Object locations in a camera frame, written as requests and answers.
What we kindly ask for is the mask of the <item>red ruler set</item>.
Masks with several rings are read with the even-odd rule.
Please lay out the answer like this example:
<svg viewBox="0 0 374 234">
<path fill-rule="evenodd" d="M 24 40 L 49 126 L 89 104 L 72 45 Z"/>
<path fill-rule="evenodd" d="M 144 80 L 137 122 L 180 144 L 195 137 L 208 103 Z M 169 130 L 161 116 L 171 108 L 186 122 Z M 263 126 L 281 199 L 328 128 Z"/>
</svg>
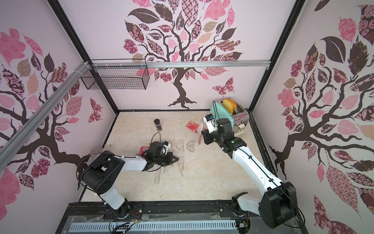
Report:
<svg viewBox="0 0 374 234">
<path fill-rule="evenodd" d="M 148 151 L 148 149 L 149 149 L 149 147 L 147 147 L 147 146 L 142 146 L 141 148 L 140 148 L 140 151 L 139 151 L 139 155 L 145 155 L 146 154 L 146 152 Z"/>
<path fill-rule="evenodd" d="M 197 123 L 190 121 L 186 127 L 194 133 L 198 133 L 199 125 Z"/>
<path fill-rule="evenodd" d="M 198 138 L 197 138 L 197 141 L 198 141 L 198 144 L 200 145 L 202 143 L 202 141 L 204 140 L 204 137 L 203 137 L 203 134 L 202 134 L 202 131 L 204 130 L 204 121 L 201 120 L 200 123 L 199 123 L 199 126 L 198 126 Z"/>
</svg>

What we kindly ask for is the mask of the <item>clear plastic ruler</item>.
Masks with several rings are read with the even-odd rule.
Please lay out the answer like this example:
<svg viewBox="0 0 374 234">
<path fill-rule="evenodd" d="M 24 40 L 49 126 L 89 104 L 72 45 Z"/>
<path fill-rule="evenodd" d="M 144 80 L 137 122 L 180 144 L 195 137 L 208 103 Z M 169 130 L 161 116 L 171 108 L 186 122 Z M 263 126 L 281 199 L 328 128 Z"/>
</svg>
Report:
<svg viewBox="0 0 374 234">
<path fill-rule="evenodd" d="M 155 174 L 155 178 L 154 178 L 154 183 L 155 183 L 155 184 L 159 184 L 159 183 L 160 183 L 160 177 L 161 177 L 161 174 L 162 174 L 162 170 L 161 170 L 161 168 L 159 168 L 159 169 L 156 171 L 156 174 Z"/>
</svg>

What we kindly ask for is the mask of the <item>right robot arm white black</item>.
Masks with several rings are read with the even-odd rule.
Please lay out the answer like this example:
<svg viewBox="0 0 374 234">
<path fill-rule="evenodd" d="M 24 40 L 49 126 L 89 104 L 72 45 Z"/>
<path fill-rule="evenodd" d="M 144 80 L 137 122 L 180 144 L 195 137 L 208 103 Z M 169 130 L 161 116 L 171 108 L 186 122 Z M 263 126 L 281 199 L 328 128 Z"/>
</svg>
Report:
<svg viewBox="0 0 374 234">
<path fill-rule="evenodd" d="M 229 119 L 215 120 L 208 114 L 202 121 L 198 132 L 204 143 L 217 143 L 252 178 L 262 195 L 261 200 L 246 193 L 239 195 L 235 201 L 242 211 L 259 215 L 271 229 L 303 214 L 298 208 L 295 186 L 276 177 L 254 156 L 244 140 L 235 136 Z"/>
</svg>

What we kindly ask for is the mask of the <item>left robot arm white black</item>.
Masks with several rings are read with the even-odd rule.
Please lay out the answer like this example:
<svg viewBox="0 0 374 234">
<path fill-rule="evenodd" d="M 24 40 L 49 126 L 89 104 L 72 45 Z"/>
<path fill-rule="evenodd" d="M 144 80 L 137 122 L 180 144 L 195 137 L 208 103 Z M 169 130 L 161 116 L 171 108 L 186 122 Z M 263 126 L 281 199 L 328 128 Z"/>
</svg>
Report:
<svg viewBox="0 0 374 234">
<path fill-rule="evenodd" d="M 159 168 L 171 166 L 179 158 L 170 151 L 167 141 L 155 141 L 148 149 L 134 156 L 119 156 L 111 151 L 104 151 L 93 160 L 81 173 L 78 182 L 87 185 L 97 194 L 118 218 L 125 218 L 130 213 L 128 200 L 115 187 L 115 181 L 122 172 L 153 172 L 155 165 Z"/>
</svg>

